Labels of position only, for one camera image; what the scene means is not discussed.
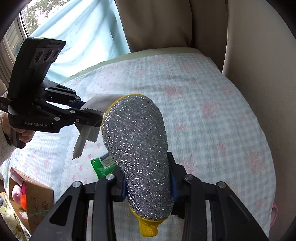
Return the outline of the person's left hand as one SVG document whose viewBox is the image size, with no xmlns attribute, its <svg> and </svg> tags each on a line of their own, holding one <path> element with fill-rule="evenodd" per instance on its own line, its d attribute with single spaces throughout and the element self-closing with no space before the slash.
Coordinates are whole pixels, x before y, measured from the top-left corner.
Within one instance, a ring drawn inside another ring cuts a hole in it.
<svg viewBox="0 0 296 241">
<path fill-rule="evenodd" d="M 15 132 L 19 133 L 18 139 L 24 143 L 30 142 L 35 134 L 35 131 L 24 130 L 20 128 L 13 128 L 9 123 L 9 118 L 7 113 L 3 113 L 3 116 L 1 118 L 1 124 L 2 124 L 3 132 L 9 138 L 12 137 L 12 130 L 14 130 Z"/>
</svg>

